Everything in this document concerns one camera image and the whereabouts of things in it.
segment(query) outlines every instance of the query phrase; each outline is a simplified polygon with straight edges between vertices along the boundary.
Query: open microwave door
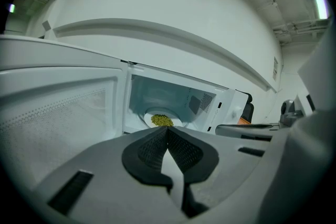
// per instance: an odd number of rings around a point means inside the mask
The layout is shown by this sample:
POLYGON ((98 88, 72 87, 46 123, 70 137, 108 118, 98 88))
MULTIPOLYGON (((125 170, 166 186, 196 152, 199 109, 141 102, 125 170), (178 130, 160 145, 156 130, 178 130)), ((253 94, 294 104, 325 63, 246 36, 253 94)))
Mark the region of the open microwave door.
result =
POLYGON ((0 41, 1 160, 25 187, 122 134, 126 63, 52 41, 0 41))

